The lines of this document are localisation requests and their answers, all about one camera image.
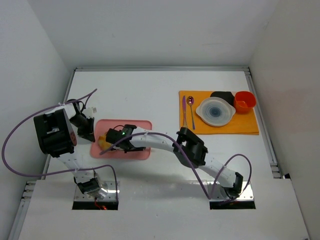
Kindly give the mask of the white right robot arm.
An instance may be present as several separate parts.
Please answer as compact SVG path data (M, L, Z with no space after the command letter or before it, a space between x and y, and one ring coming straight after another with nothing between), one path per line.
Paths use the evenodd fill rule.
M125 153L139 152L146 148L173 153L179 162L193 172L200 169L214 178L230 199L242 192L243 176L209 155L203 140L186 127L181 127L173 139L165 133L153 132L136 125L125 124L122 129L109 129L105 141L110 146L100 153L120 150Z

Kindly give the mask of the golden bread roll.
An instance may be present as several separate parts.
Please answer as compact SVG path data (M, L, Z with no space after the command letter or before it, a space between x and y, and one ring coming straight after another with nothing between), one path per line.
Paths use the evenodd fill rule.
M107 150L112 144L106 141L106 135L100 135L98 137L97 144L102 151Z

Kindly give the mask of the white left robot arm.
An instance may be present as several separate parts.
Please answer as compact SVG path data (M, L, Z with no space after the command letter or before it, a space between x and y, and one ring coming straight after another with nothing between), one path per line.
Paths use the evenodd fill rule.
M61 161L69 170L74 170L73 180L83 195L103 200L106 192L95 170L83 168L83 157L76 152L77 137L91 143L94 136L94 111L83 113L80 102L66 104L33 118L39 147L44 154Z

